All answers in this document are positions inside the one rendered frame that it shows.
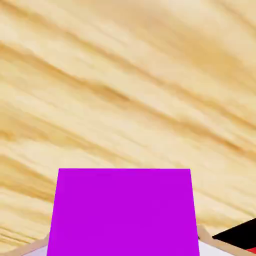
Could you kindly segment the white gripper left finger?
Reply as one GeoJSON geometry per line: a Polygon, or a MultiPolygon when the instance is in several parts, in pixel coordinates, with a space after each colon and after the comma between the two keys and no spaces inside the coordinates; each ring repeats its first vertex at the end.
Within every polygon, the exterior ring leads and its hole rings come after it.
{"type": "Polygon", "coordinates": [[[22,245],[14,250],[0,253],[0,256],[47,256],[49,234],[33,243],[22,245]]]}

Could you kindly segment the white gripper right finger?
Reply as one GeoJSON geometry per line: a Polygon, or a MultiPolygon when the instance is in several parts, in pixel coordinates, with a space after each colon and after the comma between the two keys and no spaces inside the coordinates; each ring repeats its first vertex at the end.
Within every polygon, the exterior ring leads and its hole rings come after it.
{"type": "Polygon", "coordinates": [[[252,253],[226,242],[213,239],[202,225],[197,225],[199,256],[252,256],[252,253]]]}

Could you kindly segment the small purple cube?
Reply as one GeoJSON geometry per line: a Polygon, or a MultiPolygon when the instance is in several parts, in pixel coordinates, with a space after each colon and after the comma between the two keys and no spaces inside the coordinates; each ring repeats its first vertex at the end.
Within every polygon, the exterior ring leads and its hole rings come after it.
{"type": "Polygon", "coordinates": [[[189,169],[60,169],[47,256],[200,256],[189,169]]]}

